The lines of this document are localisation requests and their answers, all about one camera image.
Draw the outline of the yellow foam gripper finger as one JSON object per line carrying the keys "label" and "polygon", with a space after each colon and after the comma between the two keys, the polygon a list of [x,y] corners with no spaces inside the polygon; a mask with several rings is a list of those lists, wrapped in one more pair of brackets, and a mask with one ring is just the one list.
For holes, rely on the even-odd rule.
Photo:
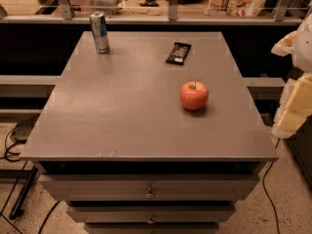
{"label": "yellow foam gripper finger", "polygon": [[297,80],[287,81],[274,117],[272,134],[279,138],[289,138],[311,115],[312,73],[304,73]]}

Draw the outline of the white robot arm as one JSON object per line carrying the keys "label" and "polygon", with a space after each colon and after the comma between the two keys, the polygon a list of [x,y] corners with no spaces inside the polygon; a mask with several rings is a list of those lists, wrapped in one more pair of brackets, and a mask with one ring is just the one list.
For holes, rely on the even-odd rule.
{"label": "white robot arm", "polygon": [[271,53],[292,56],[292,65],[303,71],[296,80],[289,78],[274,116],[272,134],[289,138],[312,115],[312,15],[274,45]]}

